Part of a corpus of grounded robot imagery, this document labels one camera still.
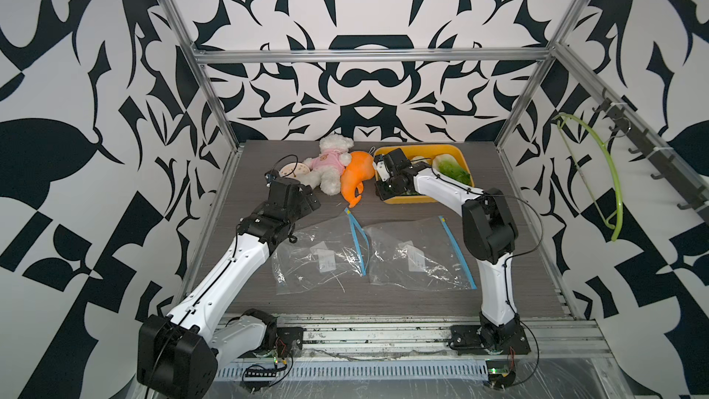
black and white patterned wall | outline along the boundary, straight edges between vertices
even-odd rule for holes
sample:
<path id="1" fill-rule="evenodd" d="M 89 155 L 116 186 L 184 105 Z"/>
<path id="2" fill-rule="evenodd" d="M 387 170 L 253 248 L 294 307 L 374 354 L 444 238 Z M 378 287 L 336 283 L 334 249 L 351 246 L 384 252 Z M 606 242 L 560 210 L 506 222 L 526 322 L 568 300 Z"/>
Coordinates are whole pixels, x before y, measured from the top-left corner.
<path id="1" fill-rule="evenodd" d="M 0 51 L 0 397 L 110 398 L 230 149 L 156 0 L 2 0 Z"/>
<path id="2" fill-rule="evenodd" d="M 707 175 L 708 0 L 591 0 L 569 38 L 573 50 L 631 102 L 698 172 Z M 611 124 L 597 102 L 554 64 L 504 150 L 523 195 L 542 213 L 545 246 L 598 320 L 636 394 L 663 399 L 709 394 L 709 227 L 626 138 L 609 145 L 620 175 L 620 237 L 604 224 L 573 167 L 554 116 L 568 112 L 605 140 Z M 616 194 L 595 141 L 564 129 L 604 215 Z"/>
<path id="3" fill-rule="evenodd" d="M 210 65 L 239 140 L 492 141 L 534 61 Z"/>
<path id="4" fill-rule="evenodd" d="M 175 0 L 203 50 L 543 47 L 571 0 Z M 527 62 L 212 65 L 240 140 L 494 140 Z"/>

paper label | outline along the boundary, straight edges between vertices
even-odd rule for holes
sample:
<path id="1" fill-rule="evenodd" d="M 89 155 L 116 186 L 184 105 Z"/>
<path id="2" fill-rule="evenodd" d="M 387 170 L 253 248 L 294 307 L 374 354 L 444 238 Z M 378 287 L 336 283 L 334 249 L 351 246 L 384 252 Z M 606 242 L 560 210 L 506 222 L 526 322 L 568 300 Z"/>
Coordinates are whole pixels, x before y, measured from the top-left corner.
<path id="1" fill-rule="evenodd" d="M 325 245 L 324 242 L 311 246 L 311 250 L 318 257 L 318 265 L 320 266 L 321 273 L 327 273 L 328 271 L 337 269 L 335 252 L 327 249 L 327 245 Z"/>
<path id="2" fill-rule="evenodd" d="M 412 272 L 424 272 L 426 271 L 426 256 L 424 253 L 413 246 L 412 241 L 407 241 L 399 244 L 399 247 L 406 250 L 406 256 L 408 257 L 408 270 Z"/>

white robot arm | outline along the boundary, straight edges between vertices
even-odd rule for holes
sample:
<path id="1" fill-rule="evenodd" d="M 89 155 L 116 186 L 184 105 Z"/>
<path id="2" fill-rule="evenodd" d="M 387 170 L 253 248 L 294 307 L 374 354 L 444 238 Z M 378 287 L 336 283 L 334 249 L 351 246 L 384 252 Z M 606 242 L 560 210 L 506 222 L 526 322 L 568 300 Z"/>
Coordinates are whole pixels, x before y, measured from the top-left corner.
<path id="1" fill-rule="evenodd" d="M 313 189 L 266 174 L 269 198 L 236 228 L 229 249 L 207 277 L 166 317 L 152 315 L 138 334 L 137 380 L 172 399 L 200 399 L 218 369 L 247 351 L 271 349 L 276 320 L 249 310 L 216 332 L 217 323 L 253 272 L 285 239 L 295 222 L 320 207 Z"/>
<path id="2" fill-rule="evenodd" d="M 492 353 L 508 348 L 511 337 L 523 331 L 510 274 L 518 232 L 504 198 L 496 198 L 501 193 L 463 185 L 423 162 L 413 165 L 400 149 L 374 162 L 381 199 L 416 191 L 462 217 L 466 247 L 478 261 L 483 305 L 479 331 L 471 339 L 454 338 L 450 347 L 459 353 L 472 347 Z M 276 321 L 266 313 L 249 310 L 222 330 L 216 327 L 253 272 L 292 237 L 295 222 L 320 207 L 309 186 L 277 176 L 274 170 L 266 174 L 268 200 L 237 226 L 235 239 L 207 277 L 166 317 L 152 315 L 141 326 L 140 383 L 172 399 L 200 399 L 226 364 L 248 351 L 273 348 Z"/>
<path id="3" fill-rule="evenodd" d="M 494 188 L 483 191 L 463 185 L 435 172 L 424 161 L 412 164 L 401 149 L 375 157 L 374 164 L 381 178 L 377 181 L 381 199 L 416 191 L 462 217 L 465 245 L 480 270 L 483 304 L 477 336 L 453 339 L 451 348 L 461 353 L 472 346 L 482 346 L 491 353 L 508 349 L 511 338 L 524 332 L 512 297 L 510 272 L 518 230 L 506 196 Z"/>

wire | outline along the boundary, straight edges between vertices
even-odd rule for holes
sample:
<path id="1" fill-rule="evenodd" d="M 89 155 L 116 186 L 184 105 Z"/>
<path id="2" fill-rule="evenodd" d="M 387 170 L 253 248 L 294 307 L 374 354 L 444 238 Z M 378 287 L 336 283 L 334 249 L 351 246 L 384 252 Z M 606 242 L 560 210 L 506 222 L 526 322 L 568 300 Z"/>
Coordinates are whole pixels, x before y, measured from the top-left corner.
<path id="1" fill-rule="evenodd" d="M 534 335 L 534 332 L 527 326 L 526 323 L 520 321 L 520 324 L 524 325 L 527 331 L 532 335 L 534 338 L 534 345 L 537 348 L 537 361 L 534 364 L 534 368 L 532 369 L 532 373 L 530 373 L 529 376 L 524 378 L 522 381 L 519 381 L 517 383 L 511 383 L 510 385 L 506 386 L 505 388 L 510 388 L 510 387 L 516 387 L 518 385 L 522 385 L 523 383 L 527 382 L 529 379 L 534 377 L 535 373 L 537 372 L 537 368 L 539 368 L 539 344 L 537 343 L 537 337 Z"/>
<path id="2" fill-rule="evenodd" d="M 272 169 L 272 170 L 276 170 L 276 165 L 278 165 L 283 159 L 288 158 L 288 157 L 291 157 L 291 156 L 293 156 L 293 157 L 296 158 L 296 165 L 293 167 L 293 169 L 291 170 L 290 173 L 288 173 L 288 174 L 286 174 L 286 175 L 283 175 L 283 176 L 281 176 L 281 177 L 288 177 L 289 175 L 295 173 L 295 172 L 296 172 L 296 168 L 298 167 L 298 164 L 301 163 L 300 160 L 298 159 L 298 157 L 297 157 L 295 154 L 288 154 L 288 155 L 286 155 L 286 156 L 281 157 L 280 159 L 278 159 L 278 160 L 276 161 L 275 164 L 273 164 L 273 166 L 271 167 L 271 169 Z"/>
<path id="3" fill-rule="evenodd" d="M 510 309 L 512 310 L 512 313 L 515 314 L 515 318 L 520 321 L 520 324 L 522 324 L 522 325 L 524 326 L 524 328 L 526 328 L 527 330 L 529 330 L 530 334 L 531 334 L 532 337 L 534 338 L 534 344 L 535 344 L 535 346 L 536 346 L 536 348 L 537 348 L 537 361 L 536 361 L 536 363 L 535 363 L 534 368 L 532 369 L 532 373 L 530 373 L 530 375 L 527 376 L 527 378 L 525 378 L 523 381 L 520 381 L 520 382 L 517 382 L 517 383 L 512 383 L 512 384 L 510 384 L 510 385 L 508 385 L 508 386 L 506 387 L 506 388 L 510 388 L 510 387 L 518 386 L 518 385 L 521 385 L 521 384 L 527 382 L 527 381 L 528 381 L 529 379 L 531 379 L 531 378 L 535 375 L 535 373 L 537 372 L 537 368 L 539 368 L 539 344 L 537 343 L 537 337 L 534 335 L 534 332 L 527 326 L 526 323 L 522 322 L 522 320 L 520 319 L 519 313 L 517 313 L 517 311 L 515 310 L 515 308 L 512 306 L 512 302 L 510 302 L 510 288 L 509 288 L 508 285 L 507 285 L 507 261 L 509 261 L 509 260 L 512 259 L 513 257 L 524 256 L 525 254 L 533 253 L 533 252 L 536 252 L 536 251 L 538 250 L 538 248 L 542 245 L 542 240 L 544 239 L 544 222 L 542 222 L 542 216 L 539 214 L 539 212 L 536 211 L 536 209 L 535 209 L 534 207 L 532 207 L 532 205 L 531 205 L 529 202 L 527 202 L 526 200 L 524 200 L 524 199 L 522 199 L 522 198 L 518 198 L 517 196 L 513 196 L 513 195 L 499 195 L 499 194 L 495 194 L 495 195 L 491 195 L 491 196 L 492 196 L 492 197 L 495 197 L 495 198 L 496 198 L 496 197 L 502 197 L 502 198 L 517 199 L 517 200 L 519 200 L 520 202 L 523 202 L 524 204 L 527 205 L 527 207 L 529 207 L 529 208 L 532 209 L 532 211 L 534 212 L 534 214 L 537 216 L 537 219 L 539 220 L 539 224 L 540 224 L 540 226 L 541 226 L 541 234 L 540 234 L 540 236 L 539 236 L 539 241 L 537 242 L 537 244 L 535 245 L 534 248 L 532 248 L 532 249 L 531 249 L 530 251 L 528 251 L 528 252 L 519 253 L 519 254 L 511 254 L 511 255 L 509 255 L 509 256 L 507 257 L 507 259 L 505 259 L 504 262 L 502 262 L 502 267 L 503 267 L 503 269 L 504 269 L 503 274 L 505 275 L 505 297 L 507 298 L 506 303 L 507 303 L 507 305 L 510 306 Z"/>
<path id="4" fill-rule="evenodd" d="M 155 358 L 155 363 L 153 364 L 153 369 L 150 371 L 150 377 L 147 379 L 147 385 L 145 387 L 145 396 L 143 396 L 143 399 L 147 399 L 147 394 L 150 393 L 149 385 L 151 383 L 153 383 L 153 377 L 155 376 L 155 368 L 157 368 L 157 364 L 158 364 L 158 362 L 160 362 L 160 358 L 162 357 L 162 353 L 167 348 L 168 343 L 172 339 L 172 335 L 178 330 L 179 326 L 182 325 L 182 321 L 184 321 L 186 318 L 187 318 L 187 315 L 185 315 L 185 317 L 183 317 L 179 321 L 179 324 L 177 324 L 177 327 L 172 328 L 172 330 L 170 331 L 170 334 L 168 334 L 168 336 L 167 336 L 167 339 L 165 339 L 165 343 L 162 345 L 160 352 L 157 354 L 157 358 Z"/>
<path id="5" fill-rule="evenodd" d="M 234 247 L 234 251 L 232 252 L 232 257 L 236 257 L 236 248 L 237 248 L 237 247 Z M 229 261 L 226 263 L 226 266 L 224 267 L 224 270 L 222 270 L 221 273 L 219 273 L 219 276 L 217 276 L 214 280 L 212 280 L 212 283 L 209 284 L 209 287 L 207 287 L 207 289 L 204 290 L 204 291 L 202 292 L 202 294 L 200 294 L 199 297 L 197 297 L 197 298 L 195 299 L 195 301 L 192 303 L 192 307 L 195 306 L 195 305 L 197 305 L 197 304 L 199 303 L 199 301 L 202 299 L 202 297 L 203 297 L 205 294 L 208 293 L 209 289 L 211 289 L 211 288 L 214 286 L 214 284 L 217 282 L 217 280 L 219 280 L 219 278 L 221 278 L 221 276 L 226 272 L 226 270 L 229 268 L 229 265 L 230 265 L 231 263 L 232 263 L 231 260 L 229 260 Z M 184 320 L 185 320 L 185 319 L 187 318 L 187 316 L 189 316 L 190 314 L 191 314 L 191 312 L 188 310 L 187 313 L 185 313 L 185 315 L 182 317 L 182 319 L 177 323 L 177 326 L 172 328 L 172 331 L 170 332 L 170 334 L 168 334 L 167 339 L 165 339 L 165 343 L 162 345 L 162 348 L 160 349 L 160 352 L 157 354 L 157 358 L 155 358 L 155 363 L 153 364 L 153 369 L 152 369 L 152 371 L 150 372 L 150 377 L 148 378 L 148 382 L 147 382 L 147 385 L 148 385 L 148 386 L 149 386 L 151 383 L 153 383 L 153 377 L 155 376 L 155 368 L 157 368 L 157 364 L 160 362 L 160 358 L 162 357 L 162 353 L 163 353 L 163 352 L 165 351 L 165 349 L 167 348 L 167 345 L 168 345 L 168 343 L 170 342 L 170 339 L 172 339 L 173 334 L 179 329 L 180 325 L 182 325 L 182 322 L 184 322 Z M 145 390 L 145 396 L 143 397 L 143 399 L 147 399 L 147 394 L 148 394 L 149 392 L 150 392 L 150 387 L 148 387 L 148 388 Z"/>
<path id="6" fill-rule="evenodd" d="M 254 368 L 254 367 L 259 367 L 259 368 L 261 368 L 261 370 L 251 370 L 251 368 Z M 279 383 L 280 381 L 282 381 L 283 379 L 285 379 L 286 376 L 288 376 L 288 375 L 290 374 L 290 372 L 293 370 L 293 357 L 291 357 L 291 364 L 290 364 L 290 366 L 288 365 L 288 359 L 284 359 L 284 365 L 283 365 L 281 368 L 269 369 L 269 368 L 265 368 L 265 367 L 262 366 L 261 364 L 252 364 L 252 365 L 249 365 L 249 367 L 247 367 L 246 369 L 244 369 L 244 371 L 243 371 L 242 374 L 241 374 L 241 383 L 244 384 L 244 385 L 246 385 L 246 383 L 245 383 L 245 381 L 244 381 L 244 377 L 246 376 L 246 372 L 249 371 L 249 370 L 255 371 L 255 372 L 258 372 L 258 371 L 269 371 L 269 372 L 272 372 L 272 373 L 279 373 L 280 371 L 287 370 L 286 373 L 285 373 L 283 376 L 281 376 L 280 378 L 276 379 L 275 381 L 273 381 L 273 382 L 271 382 L 269 385 L 267 385 L 267 387 L 272 387 L 272 386 L 276 385 L 277 383 Z"/>
<path id="7" fill-rule="evenodd" d="M 253 367 L 255 367 L 255 366 L 261 368 L 262 370 L 266 370 L 266 369 L 267 369 L 266 367 L 264 367 L 264 366 L 262 366 L 262 365 L 259 365 L 259 364 L 252 364 L 252 365 L 249 365 L 249 367 L 247 367 L 247 368 L 241 373 L 241 383 L 244 383 L 244 375 L 246 374 L 246 372 L 249 371 L 251 368 L 253 368 Z"/>
<path id="8" fill-rule="evenodd" d="M 480 196 L 482 196 L 482 195 L 485 194 L 485 192 L 484 192 L 483 190 L 481 190 L 481 191 L 483 191 L 482 193 L 472 192 L 472 191 L 470 191 L 470 189 L 471 189 L 471 188 L 474 188 L 474 187 L 469 187 L 469 186 L 463 187 L 463 186 L 460 186 L 460 185 L 456 185 L 455 183 L 453 183 L 453 182 L 451 182 L 451 181 L 446 181 L 446 180 L 444 180 L 444 179 L 441 178 L 441 174 L 440 174 L 440 173 L 436 174 L 436 172 L 435 172 L 435 170 L 434 170 L 433 168 L 431 168 L 431 173 L 433 173 L 433 175 L 436 176 L 437 179 L 441 179 L 442 181 L 444 181 L 444 182 L 446 182 L 446 183 L 449 183 L 449 184 L 453 185 L 454 187 L 460 188 L 461 190 L 464 190 L 464 191 L 467 192 L 468 194 L 475 194 L 475 195 L 480 195 Z"/>
<path id="9" fill-rule="evenodd" d="M 291 373 L 291 371 L 293 371 L 293 364 L 294 364 L 294 361 L 293 361 L 293 357 L 291 356 L 291 364 L 288 367 L 288 371 L 286 371 L 286 373 L 283 376 L 281 376 L 280 379 L 276 379 L 272 384 L 270 384 L 269 387 L 276 385 L 277 383 L 279 383 L 280 381 L 282 381 L 283 379 L 288 377 L 288 375 Z"/>
<path id="10" fill-rule="evenodd" d="M 598 210 L 598 215 L 600 218 L 603 220 L 603 223 L 610 229 L 613 230 L 613 235 L 610 237 L 610 240 L 612 242 L 615 242 L 618 236 L 620 235 L 620 229 L 623 228 L 623 192 L 621 191 L 620 188 L 620 178 L 618 177 L 618 173 L 616 170 L 616 163 L 613 161 L 613 157 L 610 155 L 610 151 L 608 151 L 607 148 L 607 143 L 611 140 L 616 138 L 616 136 L 612 136 L 610 139 L 607 141 L 603 141 L 600 136 L 598 136 L 598 133 L 590 127 L 589 124 L 585 123 L 584 120 L 581 120 L 579 117 L 569 114 L 567 112 L 560 112 L 558 115 L 554 117 L 554 119 L 561 119 L 563 123 L 559 123 L 559 121 L 556 121 L 556 128 L 559 130 L 559 135 L 562 137 L 562 140 L 564 141 L 564 145 L 566 145 L 566 149 L 569 150 L 569 153 L 572 156 L 573 164 L 576 166 L 576 170 L 579 172 L 579 175 L 581 176 L 581 180 L 583 181 L 583 184 L 586 186 L 586 190 L 589 191 L 589 195 L 591 199 L 593 199 L 593 204 L 596 206 L 596 209 Z M 593 196 L 593 193 L 590 190 L 590 186 L 588 182 L 586 182 L 586 178 L 583 177 L 583 172 L 580 169 L 579 163 L 576 162 L 576 158 L 573 157 L 573 152 L 571 147 L 569 146 L 568 142 L 566 142 L 566 136 L 564 136 L 564 133 L 562 131 L 562 128 L 568 121 L 568 119 L 574 120 L 577 122 L 583 129 L 585 129 L 590 136 L 593 138 L 593 140 L 596 141 L 598 144 L 598 147 L 600 150 L 603 152 L 603 155 L 606 157 L 606 162 L 608 163 L 608 169 L 610 170 L 610 177 L 613 179 L 613 189 L 616 191 L 616 211 L 610 214 L 610 216 L 605 217 L 603 213 L 600 211 L 600 207 L 598 207 L 598 202 L 596 201 L 596 198 Z M 613 225 L 610 223 L 610 219 L 613 218 L 613 216 L 616 217 L 616 224 Z"/>

plastic bag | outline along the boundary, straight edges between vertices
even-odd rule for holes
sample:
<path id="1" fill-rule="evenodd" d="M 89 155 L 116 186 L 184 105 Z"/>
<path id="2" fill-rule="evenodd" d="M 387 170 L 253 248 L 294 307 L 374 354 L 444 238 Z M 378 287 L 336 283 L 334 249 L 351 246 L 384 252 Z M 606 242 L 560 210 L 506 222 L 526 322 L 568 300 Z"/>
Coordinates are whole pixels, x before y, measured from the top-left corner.
<path id="1" fill-rule="evenodd" d="M 294 235 L 295 244 L 283 241 L 271 256 L 276 294 L 302 293 L 346 273 L 367 275 L 369 240 L 349 209 Z"/>
<path id="2" fill-rule="evenodd" d="M 364 232 L 371 240 L 367 272 L 374 285 L 425 291 L 476 289 L 442 216 L 366 226 Z"/>

